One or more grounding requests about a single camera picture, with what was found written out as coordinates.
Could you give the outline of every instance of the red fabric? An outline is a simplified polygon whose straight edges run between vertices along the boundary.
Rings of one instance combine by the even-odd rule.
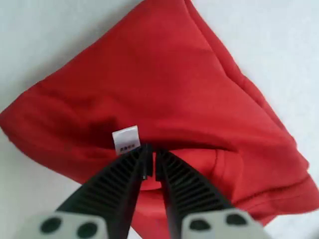
[[[136,124],[263,224],[319,207],[293,138],[190,0],[145,0],[0,115],[21,151],[79,183],[114,160],[111,132]],[[154,178],[132,224],[168,238]]]

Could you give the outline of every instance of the white label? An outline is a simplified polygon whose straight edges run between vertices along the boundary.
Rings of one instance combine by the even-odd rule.
[[[141,146],[137,125],[113,132],[112,136],[117,155]]]

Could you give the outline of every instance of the white background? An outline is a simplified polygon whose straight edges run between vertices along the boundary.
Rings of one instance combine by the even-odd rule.
[[[0,0],[0,111],[139,1]],[[319,184],[319,1],[193,2],[296,138]],[[53,211],[78,186],[28,159],[0,132],[1,238],[11,238],[27,217]],[[266,230],[276,239],[319,239],[318,228],[317,211],[277,217]]]

